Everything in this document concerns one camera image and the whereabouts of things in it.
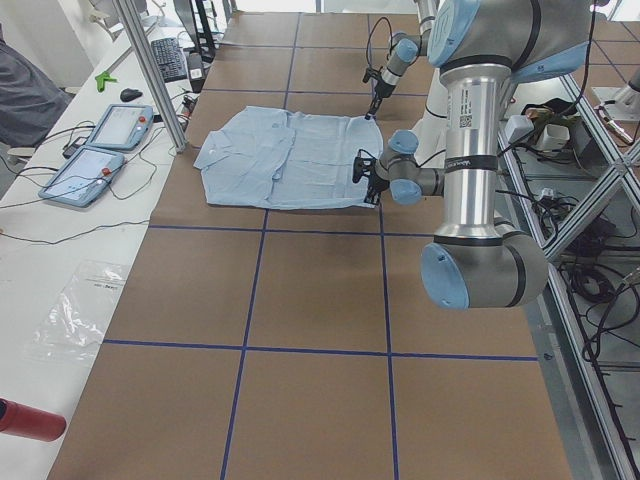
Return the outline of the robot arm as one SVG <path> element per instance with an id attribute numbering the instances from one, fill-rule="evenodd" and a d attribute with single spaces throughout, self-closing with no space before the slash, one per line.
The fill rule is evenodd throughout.
<path id="1" fill-rule="evenodd" d="M 353 180 L 365 202 L 389 191 L 411 205 L 444 200 L 444 219 L 421 254 L 421 278 L 443 308 L 514 307 L 544 289 L 548 264 L 538 243 L 494 209 L 499 121 L 514 89 L 556 78 L 587 58 L 593 12 L 586 1 L 421 1 L 419 33 L 397 35 L 375 81 L 371 113 L 408 67 L 426 57 L 447 93 L 444 164 L 423 168 L 419 137 L 396 131 L 378 155 L 357 154 Z"/>
<path id="2" fill-rule="evenodd" d="M 382 101 L 389 98 L 407 69 L 419 57 L 427 55 L 431 29 L 433 28 L 439 1 L 415 1 L 419 19 L 419 35 L 404 32 L 393 34 L 390 31 L 387 63 L 380 67 L 372 66 L 371 54 L 366 54 L 367 67 L 363 83 L 374 80 L 373 97 L 364 118 L 371 120 L 377 114 Z"/>

